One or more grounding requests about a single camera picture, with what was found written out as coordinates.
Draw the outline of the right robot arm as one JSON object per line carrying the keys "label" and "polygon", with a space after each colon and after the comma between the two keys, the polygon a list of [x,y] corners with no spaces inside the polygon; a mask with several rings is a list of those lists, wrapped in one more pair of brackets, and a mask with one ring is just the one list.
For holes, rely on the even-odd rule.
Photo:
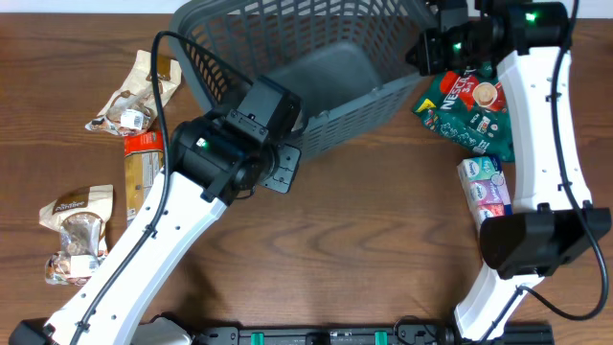
{"label": "right robot arm", "polygon": [[526,295],[599,245],[611,212],[593,204],[582,175],[570,97],[570,48],[578,9],[558,1],[439,1],[438,24],[420,33],[406,61],[424,76],[490,61],[507,99],[515,156],[512,212],[479,229],[481,271],[438,344],[546,344],[544,327],[508,327]]}

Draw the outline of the grey plastic basket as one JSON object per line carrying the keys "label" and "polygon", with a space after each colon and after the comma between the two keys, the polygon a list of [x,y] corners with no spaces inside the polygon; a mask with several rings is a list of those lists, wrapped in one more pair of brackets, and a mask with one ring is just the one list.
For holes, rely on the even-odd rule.
{"label": "grey plastic basket", "polygon": [[169,40],[203,111],[238,104],[266,76],[303,101],[305,159],[388,123],[420,83],[405,61],[421,31],[437,25],[420,0],[201,0],[172,16],[170,30],[225,61]]}

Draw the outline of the beige snack pouch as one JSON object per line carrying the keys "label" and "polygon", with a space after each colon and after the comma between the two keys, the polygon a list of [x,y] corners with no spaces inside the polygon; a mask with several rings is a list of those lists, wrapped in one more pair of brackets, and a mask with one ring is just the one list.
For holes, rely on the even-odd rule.
{"label": "beige snack pouch", "polygon": [[[141,135],[157,117],[151,83],[151,53],[137,52],[135,62],[122,86],[116,90],[98,116],[85,125],[90,131],[105,131],[118,136]],[[179,63],[160,56],[157,59],[158,88],[165,105],[181,83]]]}
{"label": "beige snack pouch", "polygon": [[39,224],[59,233],[60,249],[45,264],[49,285],[82,286],[108,255],[105,227],[113,209],[113,186],[83,187],[39,210]]}

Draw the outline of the Kleenex tissue multipack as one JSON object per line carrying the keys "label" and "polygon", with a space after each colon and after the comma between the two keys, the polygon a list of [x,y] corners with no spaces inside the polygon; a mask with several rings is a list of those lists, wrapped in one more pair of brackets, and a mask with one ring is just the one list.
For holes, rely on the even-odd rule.
{"label": "Kleenex tissue multipack", "polygon": [[497,156],[464,159],[457,170],[477,234],[486,219],[512,214],[506,178]]}

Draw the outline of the orange spaghetti packet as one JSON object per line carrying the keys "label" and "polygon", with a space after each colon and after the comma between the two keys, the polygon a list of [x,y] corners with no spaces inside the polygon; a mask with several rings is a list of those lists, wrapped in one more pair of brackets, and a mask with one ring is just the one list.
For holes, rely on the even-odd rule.
{"label": "orange spaghetti packet", "polygon": [[163,166],[163,148],[159,130],[124,138],[127,224],[136,218]]}

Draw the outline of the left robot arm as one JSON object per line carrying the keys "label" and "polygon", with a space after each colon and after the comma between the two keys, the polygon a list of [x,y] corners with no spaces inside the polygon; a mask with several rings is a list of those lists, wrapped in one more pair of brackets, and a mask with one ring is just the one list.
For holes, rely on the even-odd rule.
{"label": "left robot arm", "polygon": [[127,344],[152,298],[193,243],[244,191],[288,191],[303,102],[267,77],[235,108],[181,123],[136,218],[80,291],[44,323],[21,321],[11,344]]}

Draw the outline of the green Nescafe coffee bag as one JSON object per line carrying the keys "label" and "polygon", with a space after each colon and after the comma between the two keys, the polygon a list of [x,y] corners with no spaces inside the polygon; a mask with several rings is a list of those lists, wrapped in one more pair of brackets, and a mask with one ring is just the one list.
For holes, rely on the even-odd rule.
{"label": "green Nescafe coffee bag", "polygon": [[477,155],[514,160],[506,96],[488,62],[437,75],[413,113],[424,127]]}

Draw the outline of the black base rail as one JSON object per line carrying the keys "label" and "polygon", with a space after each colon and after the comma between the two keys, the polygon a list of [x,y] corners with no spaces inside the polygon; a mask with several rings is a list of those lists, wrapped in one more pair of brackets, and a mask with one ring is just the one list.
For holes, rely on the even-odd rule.
{"label": "black base rail", "polygon": [[158,316],[137,327],[131,345],[443,345],[468,344],[453,328],[417,317],[390,327],[246,329],[232,326],[184,329]]}

